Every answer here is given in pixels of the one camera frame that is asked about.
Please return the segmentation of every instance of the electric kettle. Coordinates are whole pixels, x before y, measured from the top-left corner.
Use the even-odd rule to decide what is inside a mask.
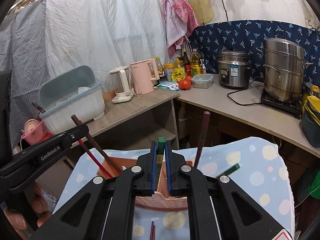
[[[117,67],[109,72],[112,85],[115,87],[114,104],[128,102],[133,97],[131,71],[129,66]]]
[[[133,77],[134,91],[136,94],[143,95],[152,92],[154,89],[154,84],[152,81],[159,79],[156,60],[152,58],[132,63],[130,64],[130,69]]]

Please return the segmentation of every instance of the pink electric kettle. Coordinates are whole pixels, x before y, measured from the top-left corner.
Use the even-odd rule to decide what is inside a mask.
[[[137,95],[147,94],[153,91],[153,80],[159,79],[159,73],[154,58],[138,61],[130,64],[131,74],[133,77],[133,87]]]

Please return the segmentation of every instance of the red chopstick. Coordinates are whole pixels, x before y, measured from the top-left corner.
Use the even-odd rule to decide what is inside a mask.
[[[94,157],[94,155],[90,152],[90,150],[87,148],[87,146],[83,143],[83,141],[80,139],[78,140],[78,143],[82,146],[82,148],[86,151],[86,153],[90,156],[90,158],[99,166],[100,170],[104,174],[106,174],[109,178],[112,178],[113,176],[101,165],[101,163]]]
[[[197,154],[196,154],[196,159],[195,159],[195,164],[193,165],[195,168],[198,166],[202,148],[204,146],[205,142],[205,137],[207,136],[207,130],[209,126],[209,119],[210,119],[210,112],[204,111],[203,112],[203,120],[202,120],[202,126],[201,126],[201,132],[200,132],[200,138],[199,138],[199,143],[198,143],[198,149],[197,149]]]

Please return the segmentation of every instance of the kitchen counter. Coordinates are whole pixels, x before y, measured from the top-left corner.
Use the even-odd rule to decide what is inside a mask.
[[[303,134],[301,120],[264,104],[237,105],[227,98],[227,93],[234,90],[220,86],[218,75],[213,76],[213,83],[208,89],[180,91],[177,99],[256,127],[320,158],[320,148],[310,145]],[[254,82],[249,89],[232,94],[231,97],[241,104],[257,103],[260,102],[262,90],[263,83]]]

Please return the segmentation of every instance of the rice cooker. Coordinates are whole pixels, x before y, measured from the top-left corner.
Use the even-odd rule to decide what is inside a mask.
[[[219,84],[241,89],[249,85],[249,55],[243,51],[222,50],[219,55]]]

